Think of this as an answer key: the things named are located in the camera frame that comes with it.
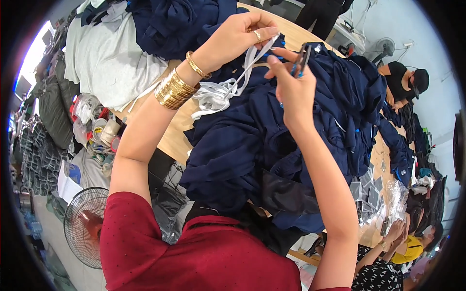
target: wooden table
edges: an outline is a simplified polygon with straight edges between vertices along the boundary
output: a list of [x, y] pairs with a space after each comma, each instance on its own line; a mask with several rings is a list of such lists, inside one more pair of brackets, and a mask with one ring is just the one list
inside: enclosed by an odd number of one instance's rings
[[[243, 3], [238, 3], [239, 7], [245, 7], [249, 9], [251, 12], [261, 12], [270, 15], [278, 24], [278, 28], [280, 31], [285, 35], [285, 47], [290, 50], [299, 51], [301, 49], [301, 45], [305, 42], [314, 42], [314, 41], [322, 41], [309, 31], [305, 30], [297, 26], [296, 24], [283, 19], [280, 16], [274, 15], [270, 12], [264, 11], [262, 9], [246, 5]], [[336, 49], [325, 43], [327, 49], [334, 51], [337, 55], [343, 57]], [[180, 60], [172, 60], [168, 64], [168, 68], [166, 71], [159, 77], [159, 79], [164, 78], [169, 74], [169, 72], [174, 69]], [[131, 123], [132, 117], [136, 114], [137, 110], [141, 107], [143, 102], [149, 97], [149, 94], [145, 95], [144, 97], [140, 98], [136, 104], [134, 105], [132, 111], [128, 113], [128, 109], [130, 105], [128, 105], [123, 112], [118, 112], [112, 110], [115, 115], [123, 120], [123, 118], [127, 118], [125, 123]], [[199, 107], [198, 104], [193, 100], [189, 100], [186, 102], [176, 113], [175, 117], [173, 118], [172, 122], [168, 126], [162, 140], [158, 144], [158, 148], [165, 152], [167, 155], [175, 159], [176, 161], [180, 162], [183, 165], [186, 165], [186, 160], [188, 158], [187, 152], [192, 149], [191, 144], [186, 139], [183, 131], [192, 128], [192, 118], [191, 114], [198, 111]], [[401, 129], [399, 132], [405, 135], [404, 130]], [[371, 162], [374, 164], [374, 178], [377, 179], [380, 176], [383, 177], [384, 189], [382, 190], [382, 195], [387, 196], [385, 191], [385, 185], [389, 180], [393, 180], [393, 175], [390, 174], [390, 157], [389, 153], [390, 150], [388, 149], [387, 145], [382, 140], [380, 134], [376, 136], [377, 144], [374, 146], [371, 155]], [[381, 163], [384, 161], [386, 170], [383, 172], [381, 170]], [[376, 245], [381, 236], [379, 235], [380, 229], [377, 230], [376, 226], [373, 225], [366, 225], [360, 230], [361, 236], [361, 244], [373, 247]]]

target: black cap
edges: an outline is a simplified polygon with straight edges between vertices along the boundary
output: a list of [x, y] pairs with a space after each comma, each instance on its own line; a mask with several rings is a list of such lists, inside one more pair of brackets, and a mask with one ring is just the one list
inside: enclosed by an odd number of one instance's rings
[[429, 88], [429, 74], [426, 69], [417, 69], [414, 71], [414, 88], [417, 88], [419, 94], [426, 91]]

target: fingernail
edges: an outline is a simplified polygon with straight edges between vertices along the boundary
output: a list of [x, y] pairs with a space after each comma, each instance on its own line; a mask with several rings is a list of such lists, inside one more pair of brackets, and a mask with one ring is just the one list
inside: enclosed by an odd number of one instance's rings
[[280, 61], [278, 60], [278, 58], [276, 56], [270, 55], [270, 56], [267, 57], [267, 62], [269, 64], [273, 65], [273, 64], [276, 64], [276, 63], [278, 63]]
[[270, 26], [267, 28], [268, 31], [273, 34], [273, 35], [277, 35], [280, 31], [278, 30], [278, 27], [275, 27], [275, 26]]

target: gold ring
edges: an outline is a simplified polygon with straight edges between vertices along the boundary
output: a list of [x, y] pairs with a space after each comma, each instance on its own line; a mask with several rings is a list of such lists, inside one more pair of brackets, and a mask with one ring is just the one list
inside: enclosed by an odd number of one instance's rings
[[260, 42], [261, 42], [261, 40], [260, 40], [260, 33], [257, 32], [257, 30], [253, 30], [253, 32], [254, 32], [254, 33], [256, 34], [256, 36], [257, 36], [257, 43], [260, 43]]

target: black t-shirt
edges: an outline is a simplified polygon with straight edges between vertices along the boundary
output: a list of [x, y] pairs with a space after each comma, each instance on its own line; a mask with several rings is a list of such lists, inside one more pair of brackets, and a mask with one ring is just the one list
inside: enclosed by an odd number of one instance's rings
[[387, 86], [390, 88], [395, 102], [403, 99], [411, 102], [415, 97], [414, 90], [406, 91], [401, 85], [401, 79], [406, 73], [407, 68], [397, 61], [389, 63], [388, 68], [390, 69], [390, 75], [385, 76], [385, 78], [387, 79]]

